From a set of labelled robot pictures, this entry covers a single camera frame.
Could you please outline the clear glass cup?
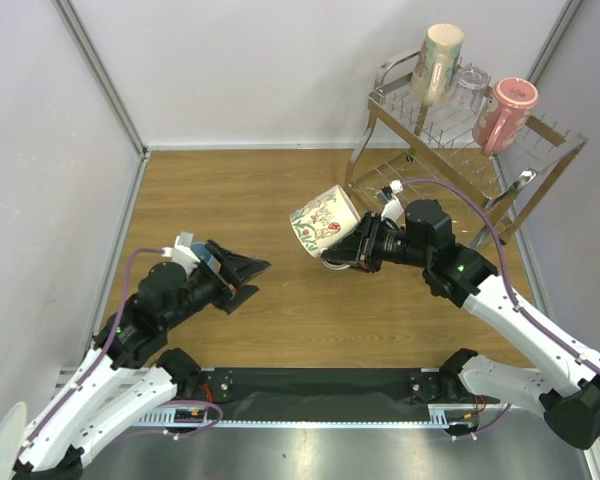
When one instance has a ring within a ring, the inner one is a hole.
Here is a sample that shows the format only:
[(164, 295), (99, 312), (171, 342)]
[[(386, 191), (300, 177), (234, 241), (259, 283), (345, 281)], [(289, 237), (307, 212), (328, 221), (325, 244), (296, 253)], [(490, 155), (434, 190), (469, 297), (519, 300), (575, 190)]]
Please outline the clear glass cup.
[(449, 102), (458, 108), (478, 114), (491, 77), (483, 69), (468, 64), (457, 72)]

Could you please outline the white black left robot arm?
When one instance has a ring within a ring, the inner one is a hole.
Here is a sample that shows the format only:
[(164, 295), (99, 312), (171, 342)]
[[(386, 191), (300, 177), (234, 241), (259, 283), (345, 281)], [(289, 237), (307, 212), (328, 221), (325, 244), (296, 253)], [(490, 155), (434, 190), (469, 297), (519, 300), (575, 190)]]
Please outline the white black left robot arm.
[(73, 376), (27, 426), (13, 479), (78, 479), (109, 443), (143, 414), (172, 401), (213, 408), (202, 369), (168, 334), (212, 306), (227, 314), (257, 293), (252, 281), (268, 261), (183, 232), (158, 249), (135, 293), (94, 337)]

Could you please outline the cream patterned ceramic mug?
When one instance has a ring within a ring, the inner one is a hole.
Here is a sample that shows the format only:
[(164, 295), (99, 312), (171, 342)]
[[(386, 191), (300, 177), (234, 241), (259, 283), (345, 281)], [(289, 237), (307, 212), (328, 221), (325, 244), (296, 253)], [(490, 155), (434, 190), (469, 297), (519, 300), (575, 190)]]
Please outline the cream patterned ceramic mug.
[(428, 28), (410, 80), (411, 94), (422, 105), (440, 102), (453, 83), (465, 34), (453, 24)]

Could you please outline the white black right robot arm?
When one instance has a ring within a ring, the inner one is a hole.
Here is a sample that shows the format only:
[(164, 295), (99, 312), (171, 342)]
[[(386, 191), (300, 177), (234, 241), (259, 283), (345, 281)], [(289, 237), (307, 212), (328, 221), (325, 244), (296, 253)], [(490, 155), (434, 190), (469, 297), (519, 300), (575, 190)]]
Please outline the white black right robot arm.
[(600, 352), (586, 346), (514, 290), (503, 267), (458, 243), (435, 200), (405, 209), (405, 226), (366, 213), (322, 258), (366, 272), (383, 263), (419, 267), (432, 295), (489, 324), (533, 366), (499, 364), (461, 349), (444, 364), (442, 394), (453, 402), (483, 395), (542, 417), (564, 442), (589, 449), (600, 439)]

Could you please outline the green interior white mug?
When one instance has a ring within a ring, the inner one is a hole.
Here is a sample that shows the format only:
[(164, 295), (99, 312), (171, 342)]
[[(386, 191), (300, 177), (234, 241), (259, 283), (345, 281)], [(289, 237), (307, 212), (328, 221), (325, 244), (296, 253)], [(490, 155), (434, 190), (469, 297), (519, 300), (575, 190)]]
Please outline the green interior white mug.
[(289, 217), (295, 237), (303, 249), (323, 265), (335, 271), (348, 269), (347, 265), (324, 260), (321, 255), (350, 234), (360, 222), (353, 202), (340, 185), (327, 191), (295, 210)]

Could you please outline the pink ceramic mug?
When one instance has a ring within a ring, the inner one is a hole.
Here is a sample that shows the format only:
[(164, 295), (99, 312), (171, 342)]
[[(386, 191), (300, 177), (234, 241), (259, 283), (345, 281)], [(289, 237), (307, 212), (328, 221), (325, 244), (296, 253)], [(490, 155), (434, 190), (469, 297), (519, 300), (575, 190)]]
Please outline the pink ceramic mug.
[(483, 156), (508, 148), (539, 102), (536, 86), (518, 77), (499, 80), (491, 89), (472, 130)]

